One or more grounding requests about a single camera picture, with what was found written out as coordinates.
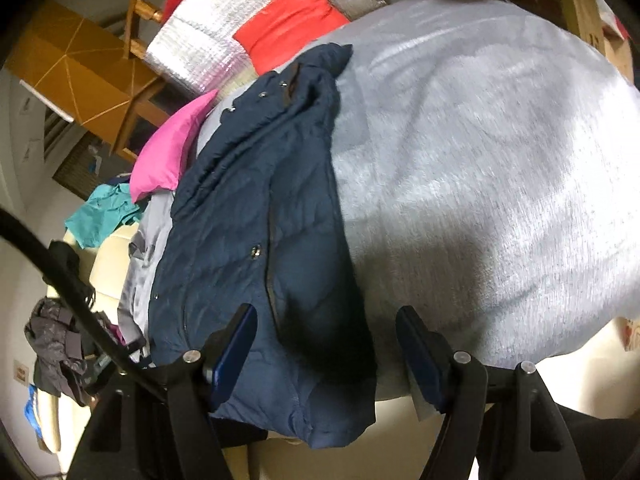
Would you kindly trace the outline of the silver foil insulation mat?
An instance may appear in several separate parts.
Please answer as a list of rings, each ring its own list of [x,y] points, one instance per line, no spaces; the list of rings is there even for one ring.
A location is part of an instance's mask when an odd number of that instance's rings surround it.
[[[183,90],[230,90],[255,76],[250,58],[233,38],[270,0],[182,0],[146,47],[144,60]],[[329,0],[356,20],[385,0]]]

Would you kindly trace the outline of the cream sofa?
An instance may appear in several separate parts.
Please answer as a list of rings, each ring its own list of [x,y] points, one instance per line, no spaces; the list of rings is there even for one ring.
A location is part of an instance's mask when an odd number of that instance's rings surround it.
[[[82,249],[70,231],[62,238],[79,257],[81,281],[96,291],[92,310],[103,312],[113,324],[118,324],[117,308],[129,266],[129,243],[138,226],[120,226],[98,248]]]

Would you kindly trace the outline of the teal shirt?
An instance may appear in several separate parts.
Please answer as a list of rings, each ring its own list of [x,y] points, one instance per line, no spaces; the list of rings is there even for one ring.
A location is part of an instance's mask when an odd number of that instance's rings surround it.
[[[128,183],[100,184],[65,221],[65,227],[82,249],[97,248],[120,226],[139,222],[143,211],[132,201]]]

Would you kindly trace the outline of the wooden stair railing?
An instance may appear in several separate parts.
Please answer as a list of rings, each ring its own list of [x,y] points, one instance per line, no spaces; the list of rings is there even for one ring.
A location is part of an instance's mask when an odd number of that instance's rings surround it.
[[[140,22],[160,24],[164,12],[146,0],[129,0],[124,29],[124,58],[144,58],[146,44],[140,39]]]

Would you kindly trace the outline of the orange wooden pillar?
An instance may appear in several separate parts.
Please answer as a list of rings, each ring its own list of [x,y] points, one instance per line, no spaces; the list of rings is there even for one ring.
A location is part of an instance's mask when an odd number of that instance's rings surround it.
[[[157,128],[168,118],[151,102],[163,78],[128,58],[121,39],[53,0],[32,16],[4,67],[130,162],[137,123]]]

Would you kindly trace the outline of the grey bed blanket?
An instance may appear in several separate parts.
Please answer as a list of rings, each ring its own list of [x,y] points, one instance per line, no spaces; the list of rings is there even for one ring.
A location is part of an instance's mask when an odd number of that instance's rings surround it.
[[[330,35],[332,162],[378,358],[410,304],[482,362],[580,348],[639,313],[639,92],[588,44],[497,0],[406,0]]]

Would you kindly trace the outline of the navy blue puffer jacket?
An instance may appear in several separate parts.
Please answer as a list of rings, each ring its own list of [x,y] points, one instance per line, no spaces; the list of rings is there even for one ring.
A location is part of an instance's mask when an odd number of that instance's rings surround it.
[[[149,304],[156,365],[253,306],[255,340],[216,416],[312,448],[349,445],[375,420],[376,359],[331,156],[351,57],[314,47],[216,108],[176,189]]]

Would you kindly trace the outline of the red-orange pillow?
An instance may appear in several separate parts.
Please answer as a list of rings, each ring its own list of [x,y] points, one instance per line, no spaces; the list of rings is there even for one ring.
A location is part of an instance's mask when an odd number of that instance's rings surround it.
[[[307,44],[348,23],[329,0],[270,0],[233,38],[262,76],[288,62]]]

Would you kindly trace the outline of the grey patterned garment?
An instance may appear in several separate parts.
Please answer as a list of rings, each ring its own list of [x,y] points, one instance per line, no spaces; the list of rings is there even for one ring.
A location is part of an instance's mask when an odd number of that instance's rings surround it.
[[[58,298],[37,302],[24,334],[36,354],[34,384],[39,390],[86,406],[105,386],[112,359]]]

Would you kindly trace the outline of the pink pillow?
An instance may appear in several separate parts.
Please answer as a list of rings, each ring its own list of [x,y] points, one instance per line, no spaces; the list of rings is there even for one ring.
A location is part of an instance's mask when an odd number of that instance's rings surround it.
[[[158,190],[177,189],[191,146],[217,94],[218,89],[214,89],[181,107],[144,144],[129,180],[134,203]]]

